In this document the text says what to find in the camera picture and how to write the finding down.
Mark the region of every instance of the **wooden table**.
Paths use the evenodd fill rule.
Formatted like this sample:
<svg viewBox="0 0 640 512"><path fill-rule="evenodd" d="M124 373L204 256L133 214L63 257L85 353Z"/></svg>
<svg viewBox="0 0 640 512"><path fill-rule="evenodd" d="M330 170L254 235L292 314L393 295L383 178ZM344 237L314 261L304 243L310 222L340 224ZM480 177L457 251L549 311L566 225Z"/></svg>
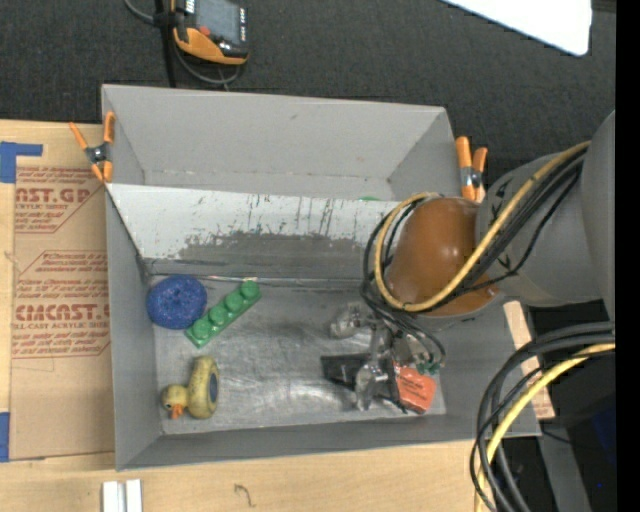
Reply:
<svg viewBox="0 0 640 512"><path fill-rule="evenodd" d="M0 141L32 142L37 134L55 158L51 126L0 120ZM81 129L100 137L99 126ZM0 183L0 412L10 410L14 196L13 184ZM103 482L140 478L145 512L469 511L470 449L461 441L125 473L114 471L113 453L12 461L0 464L0 509L97 511Z"/></svg>

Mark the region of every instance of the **blue tape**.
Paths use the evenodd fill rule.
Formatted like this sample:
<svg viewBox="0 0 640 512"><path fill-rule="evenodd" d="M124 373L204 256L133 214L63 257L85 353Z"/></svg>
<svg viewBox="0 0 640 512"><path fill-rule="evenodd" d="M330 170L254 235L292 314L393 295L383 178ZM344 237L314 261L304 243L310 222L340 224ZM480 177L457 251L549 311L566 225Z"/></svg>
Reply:
<svg viewBox="0 0 640 512"><path fill-rule="evenodd" d="M42 144L0 142L0 182L16 182L16 158L19 156L42 156Z"/></svg>
<svg viewBox="0 0 640 512"><path fill-rule="evenodd" d="M9 413L0 413L0 462L9 462Z"/></svg>

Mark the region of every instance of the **blue sponge ball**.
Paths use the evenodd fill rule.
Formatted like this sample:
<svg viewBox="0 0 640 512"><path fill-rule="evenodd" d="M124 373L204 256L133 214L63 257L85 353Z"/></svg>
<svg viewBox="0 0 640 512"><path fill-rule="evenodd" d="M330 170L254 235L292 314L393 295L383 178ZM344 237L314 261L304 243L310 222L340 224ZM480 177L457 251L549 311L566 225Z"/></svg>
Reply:
<svg viewBox="0 0 640 512"><path fill-rule="evenodd" d="M147 295L151 321L167 329L186 329L203 315L206 306L207 290L190 276L168 277Z"/></svg>

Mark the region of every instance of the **orange object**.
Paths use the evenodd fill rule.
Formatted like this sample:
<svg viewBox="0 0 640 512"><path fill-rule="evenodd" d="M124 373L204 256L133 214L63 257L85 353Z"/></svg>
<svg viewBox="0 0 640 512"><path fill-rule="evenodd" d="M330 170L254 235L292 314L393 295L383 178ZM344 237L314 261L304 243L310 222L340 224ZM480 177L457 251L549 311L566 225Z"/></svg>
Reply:
<svg viewBox="0 0 640 512"><path fill-rule="evenodd" d="M484 166L487 161L487 153L489 150L487 148L478 148L475 153L473 153L473 163L471 167L476 172L484 172Z"/></svg>
<svg viewBox="0 0 640 512"><path fill-rule="evenodd" d="M477 175L482 174L484 172L484 167L487 161L487 153L489 150L487 148L478 148L475 153L473 153L473 163L471 167L473 167L473 172ZM480 185L476 188L476 197L475 200L477 203L482 202L486 195L484 190L484 186L482 181L480 180Z"/></svg>
<svg viewBox="0 0 640 512"><path fill-rule="evenodd" d="M173 38L178 47L195 57L219 64L240 65L246 62L246 58L226 57L220 48L201 31L195 28L187 28L188 42L182 41L178 36L178 29L173 29Z"/></svg>
<svg viewBox="0 0 640 512"><path fill-rule="evenodd" d="M427 375L408 366L393 364L398 386L399 402L403 407L424 414L431 407L437 383Z"/></svg>
<svg viewBox="0 0 640 512"><path fill-rule="evenodd" d="M173 408L171 409L172 420L177 420L183 414L184 414L184 407L182 407L180 404L174 405Z"/></svg>
<svg viewBox="0 0 640 512"><path fill-rule="evenodd" d="M400 301L416 304L430 299L459 272L476 247L478 205L461 197L433 199L417 207L400 233L386 273L391 293ZM488 278L483 275L478 283ZM459 315L488 304L495 286L466 293L426 316Z"/></svg>
<svg viewBox="0 0 640 512"><path fill-rule="evenodd" d="M471 179L473 175L473 168L471 167L471 145L467 137L458 137L456 139L456 152L458 153L462 197L475 201L476 189Z"/></svg>
<svg viewBox="0 0 640 512"><path fill-rule="evenodd" d="M80 146L80 148L87 154L87 158L91 162L91 170L93 174L95 174L96 178L98 178L102 183L105 181L111 183L113 178L113 165L107 159L108 155L108 145L113 144L114 140L114 132L115 132L115 121L116 116L113 112L109 111L104 118L104 131L103 131L103 142L100 146L90 148L87 144L82 133L76 126L75 123L70 122L69 128L73 132L73 136L76 139L76 142Z"/></svg>

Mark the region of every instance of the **duck beak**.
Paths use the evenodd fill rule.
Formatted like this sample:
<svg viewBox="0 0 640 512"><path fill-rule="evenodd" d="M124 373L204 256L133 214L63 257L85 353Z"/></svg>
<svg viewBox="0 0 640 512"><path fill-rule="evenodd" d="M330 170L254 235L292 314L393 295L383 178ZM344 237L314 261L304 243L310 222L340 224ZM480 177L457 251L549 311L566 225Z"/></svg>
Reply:
<svg viewBox="0 0 640 512"><path fill-rule="evenodd" d="M178 419L180 416L182 416L183 412L184 412L184 407L182 407L180 404L174 405L173 408L171 409L171 419L172 420Z"/></svg>

